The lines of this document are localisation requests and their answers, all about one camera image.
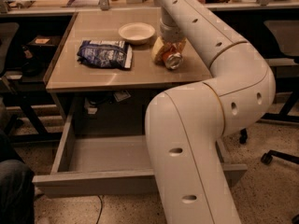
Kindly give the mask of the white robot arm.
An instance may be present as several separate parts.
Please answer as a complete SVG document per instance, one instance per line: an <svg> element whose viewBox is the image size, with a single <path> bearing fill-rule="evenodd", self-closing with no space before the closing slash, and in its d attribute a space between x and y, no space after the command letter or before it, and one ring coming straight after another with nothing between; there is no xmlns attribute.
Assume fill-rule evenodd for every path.
<svg viewBox="0 0 299 224"><path fill-rule="evenodd" d="M196 0L156 0L212 77L155 96L145 131L168 224L241 224L216 142L260 119L275 96L250 42Z"/></svg>

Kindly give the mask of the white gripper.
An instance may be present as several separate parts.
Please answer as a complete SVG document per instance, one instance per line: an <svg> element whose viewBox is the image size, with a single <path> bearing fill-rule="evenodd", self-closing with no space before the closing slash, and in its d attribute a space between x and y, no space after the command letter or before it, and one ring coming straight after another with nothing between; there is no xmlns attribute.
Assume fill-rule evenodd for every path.
<svg viewBox="0 0 299 224"><path fill-rule="evenodd" d="M175 53L182 53L186 45L185 35L173 20L160 19L160 33L151 51L151 59L155 63L162 60L163 54L171 48L170 43L174 43Z"/></svg>

